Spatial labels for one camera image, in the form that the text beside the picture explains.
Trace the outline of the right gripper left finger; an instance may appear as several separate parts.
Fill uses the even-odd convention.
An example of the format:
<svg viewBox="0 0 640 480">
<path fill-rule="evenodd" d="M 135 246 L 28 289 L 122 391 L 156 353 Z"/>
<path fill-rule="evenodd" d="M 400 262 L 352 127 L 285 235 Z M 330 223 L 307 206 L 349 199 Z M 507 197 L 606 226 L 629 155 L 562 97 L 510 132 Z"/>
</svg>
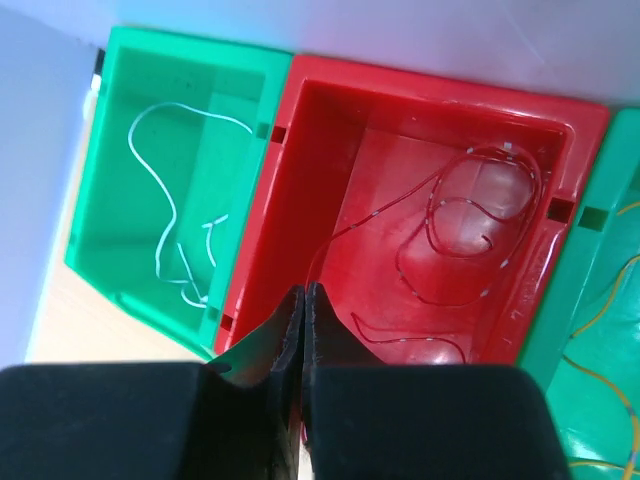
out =
<svg viewBox="0 0 640 480">
<path fill-rule="evenodd" d="M 5 479 L 293 479 L 305 295 L 207 363 L 1 373 Z"/>
</svg>

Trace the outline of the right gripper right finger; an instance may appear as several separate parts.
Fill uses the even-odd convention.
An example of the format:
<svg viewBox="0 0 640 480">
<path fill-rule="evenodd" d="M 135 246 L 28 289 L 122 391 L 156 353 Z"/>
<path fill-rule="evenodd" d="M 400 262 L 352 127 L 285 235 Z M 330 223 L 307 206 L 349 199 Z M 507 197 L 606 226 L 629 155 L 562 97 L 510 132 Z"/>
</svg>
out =
<svg viewBox="0 0 640 480">
<path fill-rule="evenodd" d="M 504 365 L 388 365 L 305 299 L 303 411 L 319 479 L 566 479 L 544 396 Z"/>
</svg>

